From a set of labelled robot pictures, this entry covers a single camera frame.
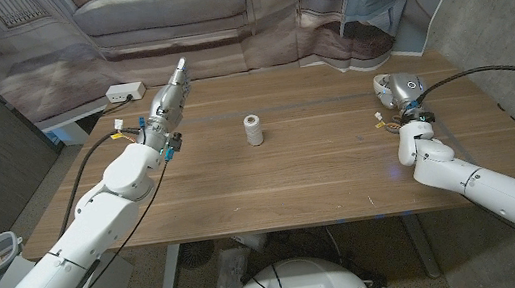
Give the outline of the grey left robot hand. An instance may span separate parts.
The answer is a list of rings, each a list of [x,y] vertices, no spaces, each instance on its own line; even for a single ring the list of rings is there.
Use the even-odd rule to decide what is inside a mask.
[[[146,124],[140,127],[137,143],[160,151],[182,121],[182,111],[190,93],[186,66],[186,58],[180,58],[167,84],[152,99],[149,117]]]

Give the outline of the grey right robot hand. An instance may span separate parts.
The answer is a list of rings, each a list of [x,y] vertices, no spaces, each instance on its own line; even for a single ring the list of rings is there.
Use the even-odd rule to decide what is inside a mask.
[[[424,84],[415,74],[378,74],[373,80],[377,98],[387,109],[398,109],[401,114],[422,106],[418,98],[423,94]]]

